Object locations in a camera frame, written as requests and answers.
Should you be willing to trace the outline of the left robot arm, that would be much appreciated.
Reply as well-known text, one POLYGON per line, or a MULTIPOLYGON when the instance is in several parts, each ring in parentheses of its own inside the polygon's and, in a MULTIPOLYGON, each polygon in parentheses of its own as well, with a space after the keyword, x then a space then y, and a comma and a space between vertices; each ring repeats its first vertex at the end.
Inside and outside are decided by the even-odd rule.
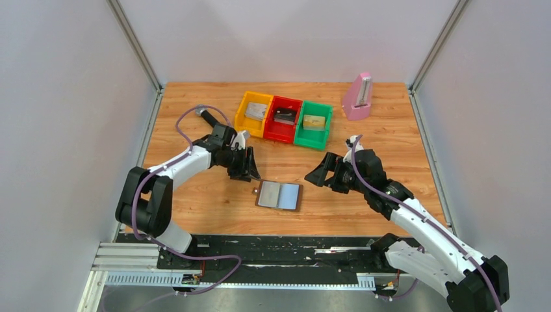
POLYGON ((194 267, 199 251, 192 246, 193 236, 172 221, 173 192, 213 166, 224 167, 232 180, 259 180, 253 147, 246 145, 248 137, 247 131, 217 123, 211 134, 193 141, 169 161, 149 169, 130 169, 115 219, 175 251, 173 258, 181 267, 194 267))

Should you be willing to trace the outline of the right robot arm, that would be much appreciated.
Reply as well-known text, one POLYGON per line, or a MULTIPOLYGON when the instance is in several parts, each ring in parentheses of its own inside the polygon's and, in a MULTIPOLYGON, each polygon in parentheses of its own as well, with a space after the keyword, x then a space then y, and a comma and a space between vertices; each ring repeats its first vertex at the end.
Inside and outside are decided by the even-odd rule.
POLYGON ((484 256, 447 230, 410 190, 387 177, 373 150, 349 151, 345 157, 328 152, 305 180, 334 192, 361 193, 373 211, 425 249, 421 252, 388 233, 372 245, 371 262, 377 270, 393 267, 412 275, 441 294, 452 311, 501 311, 509 300, 504 260, 484 256))

